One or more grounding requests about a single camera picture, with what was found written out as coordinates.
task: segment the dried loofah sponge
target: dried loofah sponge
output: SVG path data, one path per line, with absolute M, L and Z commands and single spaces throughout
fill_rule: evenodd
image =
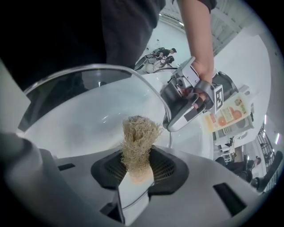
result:
M 151 172 L 149 152 L 163 128 L 147 117 L 133 116 L 123 121 L 121 162 L 132 179 L 141 181 Z

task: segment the black slot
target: black slot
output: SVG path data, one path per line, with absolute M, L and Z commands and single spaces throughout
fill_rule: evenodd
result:
M 100 211 L 101 211 L 101 213 L 110 217 L 111 219 L 116 220 L 120 223 L 123 223 L 123 220 L 121 219 L 117 204 L 108 203 Z
M 189 122 L 191 119 L 193 119 L 197 115 L 197 113 L 198 112 L 196 110 L 191 110 L 188 113 L 186 113 L 184 117 L 186 121 Z
M 213 188 L 231 213 L 232 217 L 246 208 L 246 204 L 226 183 L 216 184 L 213 186 Z
M 58 169 L 59 169 L 59 171 L 63 171 L 63 170 L 66 170 L 66 169 L 69 169 L 69 168 L 73 168 L 73 167 L 75 167 L 74 164 L 68 163 L 68 164 L 65 164 L 65 165 L 58 166 Z

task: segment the black t-shirt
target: black t-shirt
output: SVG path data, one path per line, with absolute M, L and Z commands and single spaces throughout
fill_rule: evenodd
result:
M 244 166 L 245 162 L 240 161 L 240 162 L 229 163 L 226 165 L 226 168 L 233 171 L 235 174 L 239 174 L 243 171 Z M 248 170 L 252 170 L 253 166 L 254 166 L 254 161 L 248 160 Z
M 163 53 L 163 55 L 166 57 L 170 54 L 170 50 L 168 49 L 161 50 L 160 52 Z
M 216 0 L 199 1 L 209 11 L 216 5 Z M 165 0 L 95 0 L 76 4 L 75 10 L 36 15 L 32 9 L 23 10 L 22 15 L 11 9 L 20 20 L 2 24 L 1 58 L 22 89 L 80 65 L 108 63 L 133 68 L 165 4 Z

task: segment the white surface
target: white surface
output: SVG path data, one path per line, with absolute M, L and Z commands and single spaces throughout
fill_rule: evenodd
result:
M 130 225 L 147 207 L 149 204 L 148 188 L 153 184 L 153 172 L 139 184 L 133 183 L 129 172 L 126 173 L 118 187 L 125 225 Z
M 144 77 L 160 90 L 171 73 Z M 54 108 L 26 132 L 25 137 L 58 158 L 95 153 L 122 142 L 122 121 L 141 115 L 162 123 L 163 103 L 138 78 L 131 77 L 92 89 Z M 155 145 L 167 147 L 169 132 L 164 131 Z M 212 134 L 196 118 L 173 133 L 173 148 L 213 159 Z
M 0 61 L 0 131 L 15 133 L 30 103 Z
M 239 147 L 256 138 L 267 112 L 271 89 L 268 52 L 258 35 L 251 36 L 246 29 L 243 29 L 214 58 L 214 61 L 215 67 L 226 73 L 237 88 L 248 85 L 251 94 L 255 95 L 254 129 L 249 129 L 245 138 L 235 140 L 235 147 Z

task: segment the white wall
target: white wall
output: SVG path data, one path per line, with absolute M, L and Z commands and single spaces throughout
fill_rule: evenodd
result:
M 284 135 L 284 105 L 282 104 L 284 97 L 284 58 L 270 32 L 264 32 L 260 37 L 268 50 L 271 66 L 271 87 L 273 87 L 270 93 L 267 115 L 270 117 L 270 122 L 272 121 L 275 124 L 274 130 Z
M 157 27 L 154 29 L 147 47 L 150 52 L 158 47 L 164 47 L 166 49 L 176 48 L 177 53 L 174 54 L 174 62 L 176 64 L 181 64 L 190 58 L 185 33 L 162 21 L 159 21 Z
M 278 130 L 279 129 L 279 125 L 276 125 L 275 122 L 271 119 L 271 117 L 267 116 L 267 121 L 266 121 L 266 125 L 264 125 L 264 129 L 265 129 L 265 134 L 268 137 L 268 139 L 270 140 L 271 146 L 273 147 L 274 151 L 284 151 L 284 140 L 283 140 L 283 135 L 281 134 L 281 132 Z M 280 134 L 278 143 L 276 144 L 276 138 L 277 138 L 277 134 Z
M 237 88 L 243 85 L 250 87 L 250 93 L 255 95 L 253 102 L 253 129 L 248 135 L 235 141 L 235 147 L 253 141 L 267 112 L 271 90 L 270 61 L 267 48 L 258 35 L 252 36 L 249 29 L 243 29 L 219 54 L 214 58 L 217 70 L 226 73 Z

